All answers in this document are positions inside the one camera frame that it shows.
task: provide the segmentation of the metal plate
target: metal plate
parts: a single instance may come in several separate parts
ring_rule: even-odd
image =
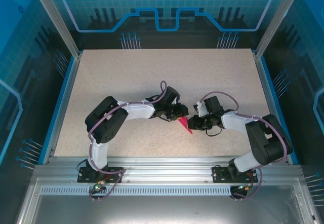
[[[246,172],[254,174],[253,183],[258,182],[258,177],[255,170],[249,170]],[[213,183],[251,183],[251,178],[246,174],[242,174],[236,177],[235,181],[231,178],[227,167],[212,167],[212,174],[213,174]]]

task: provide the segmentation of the blue frame edge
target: blue frame edge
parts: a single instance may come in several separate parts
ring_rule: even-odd
[[[274,106],[275,106],[275,108],[277,110],[277,113],[278,113],[278,116],[279,116],[279,121],[281,123],[281,126],[282,126],[284,132],[286,133],[289,140],[291,141],[291,137],[290,137],[289,132],[288,132],[288,128],[287,128],[287,125],[286,125],[286,122],[285,122],[285,119],[284,119],[284,115],[282,114],[281,107],[280,107],[280,104],[279,104],[279,100],[278,100],[278,97],[277,97],[277,95],[275,93],[274,86],[273,86],[273,83],[272,83],[272,80],[271,80],[271,76],[270,76],[270,73],[269,73],[269,70],[268,70],[268,66],[267,66],[267,64],[265,62],[265,59],[264,59],[263,55],[261,56],[261,62],[262,62],[262,66],[263,66],[265,74],[266,74],[266,79],[267,79],[269,87],[270,87],[271,96],[273,97]],[[298,163],[298,160],[297,160],[297,156],[296,156],[294,147],[293,147],[293,152],[290,154],[290,156],[291,156],[291,159],[293,161],[293,164],[298,165],[299,163]]]
[[[55,125],[55,122],[56,122],[57,114],[59,112],[59,109],[60,109],[60,106],[61,106],[61,103],[62,103],[62,99],[63,99],[63,95],[64,95],[64,92],[65,92],[65,89],[66,89],[67,81],[69,79],[71,69],[72,69],[72,66],[73,66],[74,62],[75,62],[75,59],[74,59],[73,56],[71,56],[69,66],[67,68],[67,71],[66,71],[66,74],[65,74],[65,77],[64,77],[64,80],[63,80],[62,88],[61,88],[59,97],[57,98],[57,102],[56,102],[55,109],[54,109],[54,112],[53,112],[53,116],[52,116],[52,119],[51,119],[51,122],[50,122],[50,126],[49,126],[49,129],[47,131],[47,135],[46,135],[46,138],[45,138],[45,141],[44,141],[42,152],[40,153],[40,157],[39,157],[39,160],[38,160],[38,165],[43,164],[44,159],[46,157],[47,149],[48,149],[48,147],[50,147],[49,144],[50,144],[51,136],[53,134],[53,128],[54,128],[54,125]]]

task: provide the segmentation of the wire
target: wire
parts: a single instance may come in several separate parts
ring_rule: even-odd
[[[282,148],[283,148],[283,157],[280,160],[277,160],[275,162],[276,163],[285,162],[286,157],[287,157],[287,147],[286,147],[286,144],[285,144],[284,139],[282,138],[282,136],[279,134],[279,132],[269,122],[267,122],[266,120],[264,120],[264,119],[262,119],[260,117],[257,117],[257,116],[249,116],[249,115],[244,115],[244,114],[239,114],[239,113],[235,113],[235,114],[238,115],[238,116],[240,116],[240,117],[246,118],[246,119],[256,119],[256,120],[259,120],[262,123],[264,123],[265,125],[267,125],[274,132],[274,134],[278,137],[278,139],[279,139],[279,141],[280,141],[280,143],[282,145]]]
[[[116,185],[117,185],[117,183],[119,183],[119,181],[121,180],[121,178],[123,177],[123,173],[119,176],[119,178],[117,179],[117,181],[115,182],[115,184],[112,186],[112,188],[109,190],[109,192],[106,194],[106,195],[104,195],[103,197],[99,197],[98,198],[98,201],[100,201],[100,200],[104,200],[104,199],[106,199],[111,193],[112,193],[112,191],[115,189],[115,187],[116,187]],[[89,197],[90,198],[92,198],[93,200],[94,200],[94,196],[93,196],[93,189],[89,192]]]
[[[160,100],[162,100],[162,98],[165,96],[166,92],[167,92],[167,87],[168,87],[168,84],[167,82],[165,81],[161,81],[160,83],[160,88],[162,90],[162,95],[160,97],[158,97],[156,100],[154,101],[148,101],[148,102],[145,102],[145,101],[132,101],[132,102],[127,102],[127,103],[124,103],[122,105],[119,105],[115,108],[113,108],[111,111],[109,111],[105,116],[102,117],[102,119],[100,119],[89,131],[88,133],[88,137],[90,139],[90,147],[89,147],[89,159],[91,161],[91,164],[92,166],[98,171],[98,172],[101,172],[105,175],[107,174],[119,174],[120,173],[120,177],[118,178],[118,180],[116,181],[115,185],[112,187],[112,189],[104,196],[102,197],[101,199],[104,199],[106,197],[108,197],[110,195],[110,193],[113,191],[113,189],[115,188],[115,186],[117,185],[117,183],[119,182],[119,180],[123,177],[124,173],[126,172],[126,169],[123,169],[123,170],[120,170],[120,171],[115,171],[115,172],[106,172],[106,171],[103,171],[101,170],[99,167],[97,167],[97,165],[95,164],[95,162],[93,161],[93,156],[92,156],[92,148],[93,148],[93,144],[94,144],[94,137],[92,136],[92,133],[95,131],[95,129],[105,120],[107,119],[107,117],[109,117],[111,114],[113,114],[115,111],[117,111],[118,109],[124,107],[124,106],[127,106],[127,105],[133,105],[133,104],[141,104],[141,105],[146,105],[146,104],[154,104],[154,103],[157,103],[159,102]]]
[[[208,134],[208,129],[206,129],[206,135],[207,136],[209,136],[209,137],[215,137],[215,136],[217,136],[217,135],[219,135],[221,132],[222,132],[222,128],[220,128],[221,129],[221,131],[219,131],[219,133],[217,133],[217,134]]]
[[[249,115],[244,115],[244,114],[239,114],[237,112],[238,108],[239,108],[239,105],[238,105],[238,102],[237,100],[232,97],[231,95],[225,93],[225,92],[222,92],[222,91],[212,91],[210,93],[207,93],[201,100],[200,102],[202,102],[207,96],[211,95],[211,94],[223,94],[225,96],[228,96],[229,98],[231,98],[235,104],[236,104],[236,109],[234,111],[234,113],[240,117],[243,117],[243,118],[246,118],[246,119],[255,119],[255,120],[259,120],[261,121],[262,123],[264,123],[265,125],[267,125],[273,132],[274,134],[278,137],[281,145],[282,145],[282,148],[283,148],[283,157],[280,159],[280,160],[277,160],[275,161],[276,163],[282,163],[286,160],[286,157],[287,157],[287,147],[286,147],[286,144],[285,144],[285,141],[284,139],[282,138],[282,136],[279,134],[279,132],[269,123],[267,122],[266,120],[260,118],[260,117],[257,117],[257,116],[249,116]]]
[[[230,94],[227,94],[227,93],[225,93],[225,92],[222,92],[222,91],[212,91],[212,92],[210,92],[210,93],[207,93],[199,102],[202,102],[206,97],[208,97],[209,95],[211,95],[211,94],[223,94],[223,95],[225,95],[225,96],[228,96],[229,98],[231,98],[234,102],[235,102],[235,104],[236,104],[236,109],[235,109],[235,112],[238,110],[238,108],[239,108],[239,105],[238,105],[238,102],[235,100],[235,98],[234,97],[232,97]]]
[[[257,186],[256,190],[255,190],[252,194],[250,194],[249,196],[247,196],[247,197],[244,196],[244,195],[241,195],[241,194],[235,194],[235,193],[234,193],[233,195],[240,196],[240,197],[242,197],[244,200],[248,200],[248,199],[250,199],[251,197],[253,197],[254,195],[256,195],[257,192],[258,192],[258,191],[260,190],[260,188],[261,188],[262,179],[263,179],[261,169],[258,168],[258,170],[260,171],[260,183],[259,183],[259,185]]]
[[[77,166],[76,166],[76,170],[79,172],[78,166],[80,166],[83,162],[85,162],[87,159],[84,159],[83,161],[81,161]]]
[[[171,120],[167,120],[167,119],[164,119],[164,118],[162,118],[162,117],[158,117],[159,119],[162,119],[162,120],[164,120],[164,121],[167,121],[167,122],[172,122]]]

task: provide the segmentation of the robotic arm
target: robotic arm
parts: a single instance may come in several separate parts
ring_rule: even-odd
[[[153,98],[160,98],[154,103]],[[188,108],[179,103],[180,94],[172,87],[167,87],[163,95],[155,95],[145,98],[143,104],[130,103],[116,110],[112,115],[105,119],[93,131],[94,138],[91,154],[86,162],[86,166],[91,175],[95,175],[95,181],[104,178],[94,167],[93,163],[101,170],[107,171],[107,151],[109,142],[116,136],[122,124],[132,119],[153,119],[165,116],[167,120],[173,121],[180,117],[188,115]],[[117,101],[112,96],[106,97],[86,118],[87,131],[89,132],[108,112],[114,108],[125,104],[123,101]]]
[[[224,110],[216,96],[202,103],[198,102],[194,108],[198,115],[188,120],[188,128],[209,130],[218,126],[221,129],[234,129],[248,136],[251,151],[229,162],[226,174],[230,175],[232,181],[239,182],[239,177],[245,175],[247,171],[260,165],[267,165],[284,156],[282,143],[265,123],[244,117],[231,109]],[[287,154],[290,154],[293,151],[292,145],[277,118],[274,115],[267,115],[262,119],[276,129],[285,142]]]

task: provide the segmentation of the black cable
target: black cable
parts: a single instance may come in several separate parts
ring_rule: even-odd
[[[164,119],[164,118],[162,118],[162,117],[158,117],[159,119],[162,119],[162,120],[164,120],[164,121],[167,121],[167,122],[171,122],[171,120],[167,120],[167,119]]]
[[[221,129],[221,131],[219,133],[217,133],[217,134],[208,134],[208,129],[206,129],[206,135],[209,136],[209,137],[217,136],[222,132],[222,128],[220,128],[220,129]]]
[[[81,161],[77,166],[76,166],[76,170],[79,172],[79,169],[77,168],[79,165],[81,165],[83,162],[85,162],[87,159],[84,159],[83,161]]]

